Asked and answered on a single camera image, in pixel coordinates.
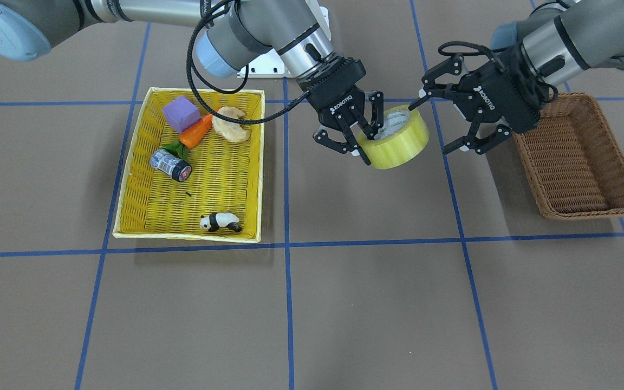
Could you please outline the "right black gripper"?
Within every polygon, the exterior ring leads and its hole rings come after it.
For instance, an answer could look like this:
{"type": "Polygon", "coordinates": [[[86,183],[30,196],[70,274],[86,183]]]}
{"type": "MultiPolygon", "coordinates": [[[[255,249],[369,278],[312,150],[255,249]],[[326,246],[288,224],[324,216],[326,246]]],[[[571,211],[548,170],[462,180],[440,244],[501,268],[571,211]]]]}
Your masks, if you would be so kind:
{"type": "Polygon", "coordinates": [[[366,140],[375,140],[384,126],[384,93],[371,90],[366,93],[370,106],[370,120],[364,116],[364,93],[356,86],[366,76],[361,60],[342,55],[333,55],[318,63],[313,69],[297,77],[303,92],[308,92],[307,101],[317,111],[322,127],[314,133],[314,141],[340,154],[351,153],[370,166],[366,151],[356,142],[354,136],[344,142],[332,140],[329,129],[342,131],[339,116],[348,126],[359,124],[366,140]]]}

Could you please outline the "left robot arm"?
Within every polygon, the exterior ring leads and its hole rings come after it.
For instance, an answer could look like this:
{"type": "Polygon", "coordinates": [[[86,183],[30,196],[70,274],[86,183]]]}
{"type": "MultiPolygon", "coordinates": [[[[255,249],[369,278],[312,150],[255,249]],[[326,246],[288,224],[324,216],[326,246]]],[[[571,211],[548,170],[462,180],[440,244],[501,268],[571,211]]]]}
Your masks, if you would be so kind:
{"type": "Polygon", "coordinates": [[[557,87],[590,69],[624,71],[624,1],[554,1],[527,19],[500,25],[490,46],[464,41],[442,44],[446,59],[422,77],[416,109],[432,98],[453,102],[470,123],[465,136],[446,144],[488,152],[534,129],[557,87]]]}

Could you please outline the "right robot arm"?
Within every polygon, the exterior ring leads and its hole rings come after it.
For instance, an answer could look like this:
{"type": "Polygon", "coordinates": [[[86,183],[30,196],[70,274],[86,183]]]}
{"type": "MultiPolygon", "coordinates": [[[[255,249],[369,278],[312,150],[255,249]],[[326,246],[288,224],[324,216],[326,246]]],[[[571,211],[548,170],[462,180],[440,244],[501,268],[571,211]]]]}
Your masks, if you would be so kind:
{"type": "Polygon", "coordinates": [[[211,105],[206,111],[229,124],[255,125],[307,102],[320,123],[317,143],[379,167],[362,143],[374,140],[384,125],[383,94],[358,87],[364,65],[336,51],[317,1],[0,1],[0,56],[28,62],[93,25],[139,23],[191,33],[184,68],[199,103],[204,103],[200,85],[221,94],[239,91],[215,87],[208,76],[234,77],[245,70],[248,79],[253,60],[275,53],[301,89],[297,98],[253,120],[218,114],[211,105]]]}

